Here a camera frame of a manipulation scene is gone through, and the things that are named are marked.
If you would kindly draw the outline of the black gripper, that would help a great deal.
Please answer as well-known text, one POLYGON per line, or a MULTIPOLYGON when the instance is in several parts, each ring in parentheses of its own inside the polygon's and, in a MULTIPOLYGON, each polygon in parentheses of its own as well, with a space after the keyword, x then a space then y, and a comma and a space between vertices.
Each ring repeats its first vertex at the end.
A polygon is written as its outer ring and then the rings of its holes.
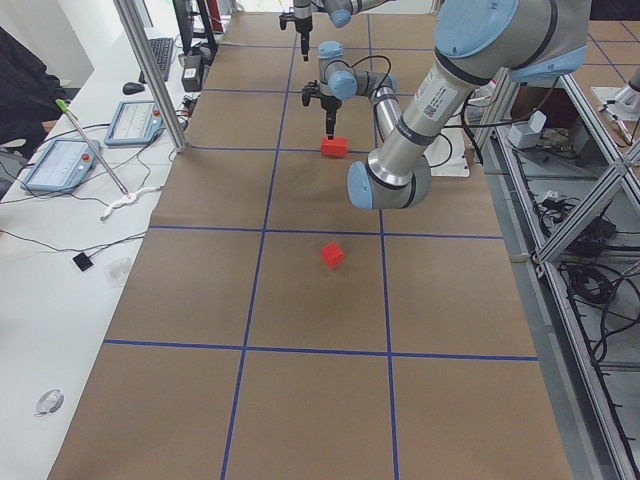
POLYGON ((309 33, 313 30, 312 17, 295 18, 296 31, 300 34, 301 54, 304 62, 309 61, 309 33))
POLYGON ((325 113, 325 133, 328 140, 333 140, 335 135, 335 125, 337 111, 342 106, 342 101, 334 96, 323 95, 320 99, 321 108, 325 113))

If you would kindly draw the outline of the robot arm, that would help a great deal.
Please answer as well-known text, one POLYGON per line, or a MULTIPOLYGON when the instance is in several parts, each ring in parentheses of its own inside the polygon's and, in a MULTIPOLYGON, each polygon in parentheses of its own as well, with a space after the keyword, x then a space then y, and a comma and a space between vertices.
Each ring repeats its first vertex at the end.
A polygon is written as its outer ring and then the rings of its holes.
MULTIPOLYGON (((353 16, 372 10, 387 3, 387 0, 328 0, 317 7, 328 15, 336 28, 346 26, 353 16)), ((309 60, 310 34, 313 30, 313 7, 316 1, 295 0, 293 9, 279 16, 280 29, 284 31, 289 23, 295 26, 300 37, 300 51, 304 62, 309 60)))
POLYGON ((318 48, 319 90, 338 100, 369 98, 383 144, 347 175, 351 203, 360 209, 404 209, 420 203, 431 185, 424 153, 456 109, 506 68, 514 81, 550 79, 582 66, 588 1, 447 1, 435 27, 435 63, 405 111, 393 80, 356 70, 336 41, 318 48))

